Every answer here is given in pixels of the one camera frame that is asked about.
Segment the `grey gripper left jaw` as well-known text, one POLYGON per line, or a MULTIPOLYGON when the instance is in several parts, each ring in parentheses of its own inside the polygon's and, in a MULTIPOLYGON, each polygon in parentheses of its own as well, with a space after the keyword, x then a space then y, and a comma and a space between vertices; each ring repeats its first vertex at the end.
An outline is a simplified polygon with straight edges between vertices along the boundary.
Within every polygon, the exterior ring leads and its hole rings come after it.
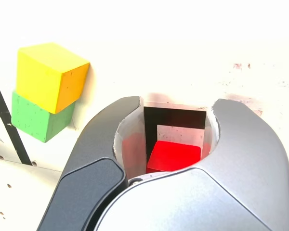
POLYGON ((92 231, 108 204, 145 173, 143 100, 121 98, 82 130, 38 226, 40 231, 92 231))

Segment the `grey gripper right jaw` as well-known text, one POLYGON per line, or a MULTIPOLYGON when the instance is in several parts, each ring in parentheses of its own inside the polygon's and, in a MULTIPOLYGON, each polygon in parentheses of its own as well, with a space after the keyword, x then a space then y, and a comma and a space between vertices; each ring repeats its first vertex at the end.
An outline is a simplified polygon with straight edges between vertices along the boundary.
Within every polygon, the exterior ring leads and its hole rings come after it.
POLYGON ((289 231, 289 162, 245 104, 212 107, 218 141, 198 163, 143 180, 106 208, 97 231, 289 231))

